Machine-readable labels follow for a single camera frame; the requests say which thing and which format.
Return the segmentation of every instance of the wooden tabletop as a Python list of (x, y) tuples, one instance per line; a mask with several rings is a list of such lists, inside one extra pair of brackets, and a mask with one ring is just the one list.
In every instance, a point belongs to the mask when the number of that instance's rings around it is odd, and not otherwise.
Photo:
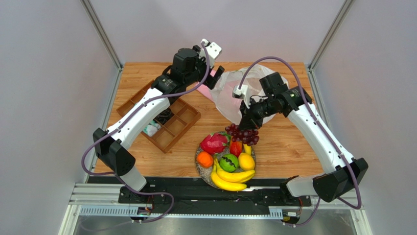
[[(290, 70), (282, 63), (260, 63), (284, 76), (290, 87), (297, 85)], [(290, 63), (299, 76), (305, 90), (313, 96), (303, 63)], [(169, 63), (126, 63), (113, 104), (108, 126), (121, 116), (116, 109), (150, 80), (155, 79)], [(225, 71), (234, 71), (250, 63), (224, 62)], [(223, 131), (230, 125), (216, 109), (214, 103), (198, 91), (181, 97), (200, 111), (201, 118), (191, 129), (164, 154), (143, 135), (139, 135), (129, 152), (136, 158), (136, 167), (144, 176), (195, 177), (199, 176), (194, 164), (195, 151), (209, 133)], [(308, 176), (321, 173), (320, 162), (301, 132), (283, 115), (276, 115), (259, 130), (260, 141), (254, 146), (256, 154), (255, 178), (288, 178), (294, 175)], [(95, 172), (109, 171), (101, 160)]]

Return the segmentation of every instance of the dragon fruit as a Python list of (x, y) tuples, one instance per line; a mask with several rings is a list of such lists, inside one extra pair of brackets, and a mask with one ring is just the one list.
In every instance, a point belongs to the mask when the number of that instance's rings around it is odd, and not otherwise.
[(220, 133), (212, 133), (204, 138), (200, 143), (202, 150), (213, 155), (215, 153), (221, 153), (228, 146), (230, 138), (227, 135), (222, 135)]

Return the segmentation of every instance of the plastic bag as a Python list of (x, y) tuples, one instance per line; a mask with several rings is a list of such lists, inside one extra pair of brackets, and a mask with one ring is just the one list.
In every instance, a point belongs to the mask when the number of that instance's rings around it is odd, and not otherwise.
[[(246, 68), (242, 68), (236, 71), (225, 72), (217, 81), (216, 86), (210, 91), (213, 102), (216, 104), (216, 108), (220, 113), (232, 123), (238, 124), (242, 119), (239, 107), (242, 102), (241, 99), (232, 97), (233, 88), (240, 83), (243, 74), (246, 72)], [(243, 82), (244, 85), (249, 86), (249, 92), (251, 95), (264, 96), (265, 93), (262, 90), (259, 80), (267, 75), (274, 73), (275, 71), (262, 66), (255, 65), (248, 73)], [(288, 85), (287, 79), (282, 77), (282, 80)], [(253, 97), (256, 101), (259, 101), (258, 96)], [(271, 115), (263, 119), (263, 124), (271, 120), (275, 115)]]

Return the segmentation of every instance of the patterned plate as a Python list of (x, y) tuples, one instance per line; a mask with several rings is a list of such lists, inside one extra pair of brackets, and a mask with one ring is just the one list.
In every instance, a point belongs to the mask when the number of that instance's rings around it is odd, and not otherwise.
[[(196, 159), (196, 157), (197, 157), (197, 155), (199, 154), (199, 153), (201, 153), (203, 150), (201, 149), (201, 147), (200, 147), (200, 145), (198, 145), (198, 148), (197, 148), (197, 151), (195, 152), (195, 156), (194, 156), (194, 161), (195, 161), (195, 167), (197, 168), (197, 171), (198, 171), (198, 173), (200, 174), (200, 176), (201, 176), (201, 178), (207, 183), (207, 184), (209, 184), (210, 186), (212, 186), (212, 187), (214, 187), (214, 188), (218, 188), (214, 183), (213, 183), (213, 181), (211, 180), (211, 172), (213, 171), (213, 166), (211, 166), (211, 167), (209, 167), (209, 168), (204, 168), (204, 167), (202, 167), (202, 166), (200, 166), (200, 164), (198, 164), (198, 162), (195, 160)], [(228, 154), (228, 153), (230, 153), (230, 151), (229, 151), (229, 147), (226, 147), (225, 148), (225, 150), (222, 152), (222, 153), (220, 153), (220, 154), (218, 154), (217, 155), (217, 160), (218, 161), (220, 161), (221, 160), (221, 157), (223, 156), (223, 155), (225, 155), (225, 154)], [(255, 156), (255, 152), (254, 152), (254, 148), (252, 148), (252, 157), (253, 157), (253, 159), (254, 159), (254, 161), (255, 161), (255, 168), (256, 168), (256, 156)], [(234, 172), (242, 172), (243, 171), (243, 169), (242, 168), (238, 168), (236, 171), (234, 171)]]

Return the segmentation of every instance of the round tray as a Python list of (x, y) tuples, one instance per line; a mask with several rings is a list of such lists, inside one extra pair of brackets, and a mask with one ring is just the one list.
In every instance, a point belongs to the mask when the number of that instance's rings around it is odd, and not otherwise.
[[(256, 166), (256, 156), (255, 156), (255, 152), (254, 152), (254, 148), (252, 147), (251, 148), (252, 149), (252, 158), (254, 159), (254, 161), (255, 161), (255, 166)], [(198, 164), (198, 162), (195, 160), (196, 159), (196, 157), (197, 157), (197, 155), (199, 154), (199, 153), (201, 153), (203, 150), (201, 149), (201, 147), (198, 145), (198, 147), (197, 147), (197, 151), (195, 152), (195, 156), (194, 156), (194, 162), (195, 162), (195, 167), (197, 168), (197, 171), (198, 171), (198, 173), (200, 174), (200, 176), (201, 176), (201, 178), (207, 183), (207, 184), (209, 184), (210, 186), (212, 186), (212, 187), (214, 187), (214, 188), (219, 188), (219, 187), (217, 187), (214, 183), (213, 183), (213, 181), (211, 180), (211, 172), (213, 171), (213, 166), (210, 166), (209, 168), (204, 168), (204, 167), (202, 167), (202, 166), (200, 166), (200, 164)], [(222, 152), (222, 153), (219, 153), (219, 154), (217, 154), (217, 160), (218, 161), (220, 161), (221, 160), (221, 157), (223, 156), (223, 155), (225, 155), (225, 154), (228, 154), (228, 153), (230, 153), (230, 151), (229, 151), (229, 147), (227, 146), (226, 148), (225, 148), (225, 150)], [(240, 166), (239, 166), (239, 168), (237, 169), (237, 170), (235, 170), (234, 171), (234, 173), (235, 172), (242, 172), (243, 171), (243, 169), (242, 168), (240, 168)]]

